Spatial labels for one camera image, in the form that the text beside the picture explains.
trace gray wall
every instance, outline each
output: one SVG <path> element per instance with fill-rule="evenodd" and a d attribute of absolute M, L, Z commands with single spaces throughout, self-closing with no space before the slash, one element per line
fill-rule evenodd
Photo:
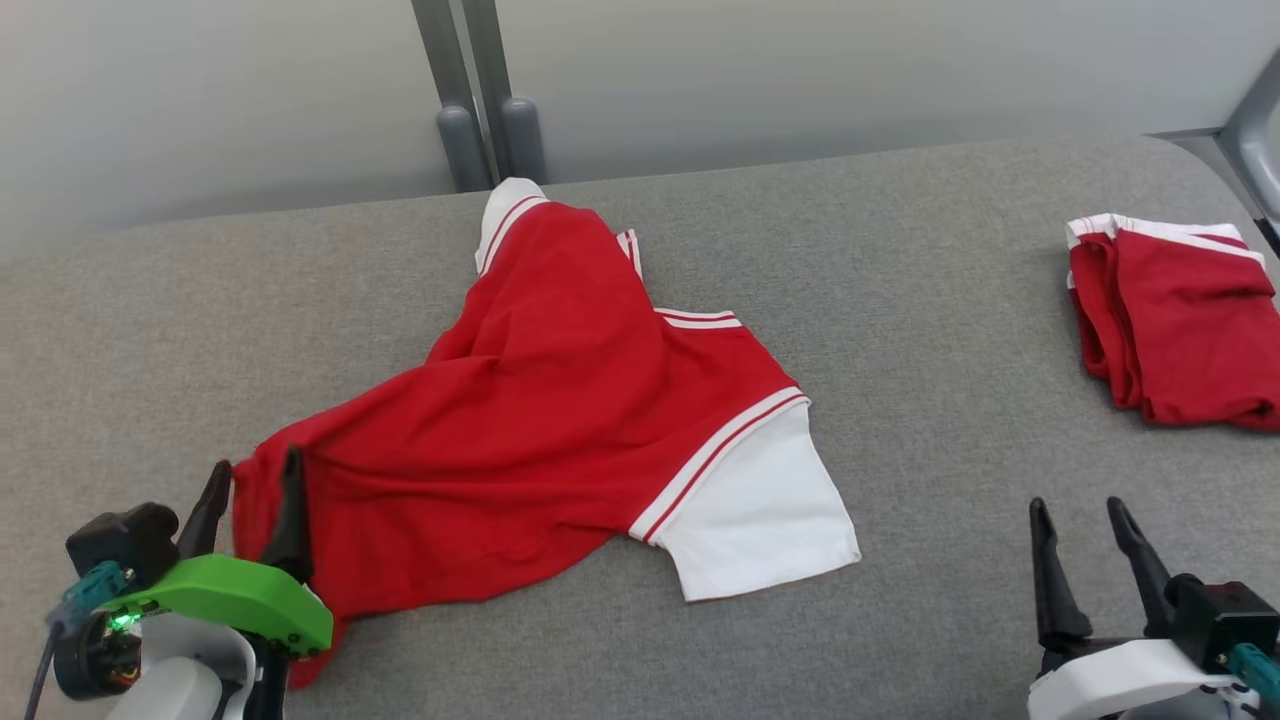
<path fill-rule="evenodd" d="M 0 255 L 452 192 L 408 0 L 3 0 Z"/>
<path fill-rule="evenodd" d="M 497 0 L 554 181 L 1221 126 L 1276 0 Z"/>

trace red stripe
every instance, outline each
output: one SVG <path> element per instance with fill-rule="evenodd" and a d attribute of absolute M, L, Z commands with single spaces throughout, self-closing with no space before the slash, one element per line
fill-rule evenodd
<path fill-rule="evenodd" d="M 727 446 L 728 443 L 733 442 L 733 438 L 736 438 L 737 436 L 740 436 L 740 434 L 742 434 L 744 432 L 746 432 L 746 430 L 748 430 L 748 429 L 749 429 L 749 428 L 750 428 L 751 425 L 754 425 L 754 424 L 759 423 L 760 420 L 764 420 L 765 418 L 768 418 L 769 415 L 772 415 L 773 413 L 776 413 L 776 411 L 777 411 L 777 410 L 778 410 L 780 407 L 782 407 L 782 406 L 783 406 L 783 405 L 786 405 L 787 402 L 792 402 L 792 401 L 795 401 L 795 400 L 797 400 L 797 398 L 801 398 L 801 397 L 804 397 L 804 393 L 803 393 L 803 392 L 800 392 L 800 393 L 796 393 L 796 395 L 792 395 L 791 397 L 788 397 L 788 398 L 786 398 L 786 400 L 782 400 L 782 401 L 780 401 L 780 402 L 778 402 L 777 405 L 774 405 L 773 407 L 769 407 L 769 409 L 768 409 L 768 410 L 765 410 L 764 413 L 760 413 L 760 414 L 759 414 L 759 415 L 756 415 L 755 418 L 751 418 L 751 420 L 750 420 L 750 421 L 748 421 L 748 423 L 746 423 L 745 425 L 742 425 L 741 428 L 739 428 L 739 429 L 733 430 L 733 433 L 732 433 L 732 434 L 730 434 L 730 436 L 728 436 L 727 438 L 724 438 L 724 441 L 723 441 L 723 442 L 721 442 L 721 443 L 719 443 L 718 446 L 716 446 L 716 450 L 713 450 L 713 451 L 712 451 L 712 454 L 710 454 L 710 456 L 709 456 L 709 457 L 707 457 L 707 460 L 705 460 L 705 461 L 704 461 L 704 462 L 701 464 L 701 466 L 700 466 L 700 468 L 698 468 L 698 471 L 696 471 L 696 473 L 694 473 L 694 477 L 692 477 L 692 478 L 690 478 L 687 483 L 685 483 L 685 487 L 684 487 L 684 489 L 681 489 L 681 491 L 680 491 L 680 495 L 677 495 L 677 496 L 676 496 L 676 500 L 675 500 L 675 501 L 672 501 L 672 503 L 671 503 L 671 506 L 669 506 L 669 507 L 667 507 L 667 511 L 666 511 L 666 512 L 663 512 L 663 514 L 662 514 L 662 516 L 660 516 L 660 518 L 658 518 L 658 521 L 657 521 L 657 523 L 654 523 L 652 528 L 649 528 L 649 532 L 648 532 L 648 533 L 645 533 L 645 536 L 644 536 L 644 542 L 649 542 L 649 538 L 652 538 L 652 537 L 653 537 L 653 533 L 655 533 L 655 532 L 658 530 L 658 528 L 660 528 L 660 527 L 662 527 L 662 523 L 663 523 L 663 521 L 664 521 L 664 520 L 667 519 L 667 516 L 668 516 L 668 515 L 671 515 L 671 512 L 672 512 L 672 511 L 673 511 L 673 510 L 675 510 L 675 509 L 676 509 L 676 507 L 677 507 L 677 506 L 680 505 L 680 501 L 681 501 L 681 500 L 684 500 L 686 495 L 689 495 L 689 491 L 690 491 L 690 489 L 692 489 L 694 484 L 696 484 L 696 483 L 698 483 L 698 478 L 703 477 L 703 473 L 705 473 L 705 471 L 707 471 L 707 468 L 708 468 L 708 466 L 710 466 L 712 461 L 713 461 L 713 460 L 716 460 L 716 457 L 717 457 L 717 456 L 718 456 L 718 455 L 721 454 L 721 451 L 723 451 L 723 450 L 724 450 L 724 446 Z"/>
<path fill-rule="evenodd" d="M 493 258 L 494 249 L 498 247 L 498 242 L 497 242 L 498 237 L 502 236 L 502 228 L 503 228 L 503 225 L 507 224 L 507 220 L 511 219 L 511 214 L 515 213 L 516 210 L 518 210 L 520 206 L 524 205 L 525 202 L 529 202 L 530 200 L 538 200 L 538 199 L 539 197 L 536 195 L 530 195 L 530 196 L 526 196 L 526 197 L 521 197 L 520 201 L 516 202 L 515 205 L 512 205 L 511 210 L 507 210 L 507 214 L 502 217 L 502 222 L 498 223 L 498 229 L 494 231 L 493 237 L 490 238 L 489 250 L 485 250 L 484 263 L 480 264 L 480 273 L 481 274 L 484 274 L 484 272 L 489 269 L 489 260 Z"/>
<path fill-rule="evenodd" d="M 733 314 L 732 313 L 723 313 L 721 315 L 713 315 L 710 318 L 691 318 L 689 315 L 680 314 L 680 313 L 664 313 L 664 311 L 658 311 L 658 314 L 662 315 L 663 318 L 671 318 L 673 320 L 685 320 L 687 323 L 718 323 L 721 320 L 732 320 L 733 319 Z"/>

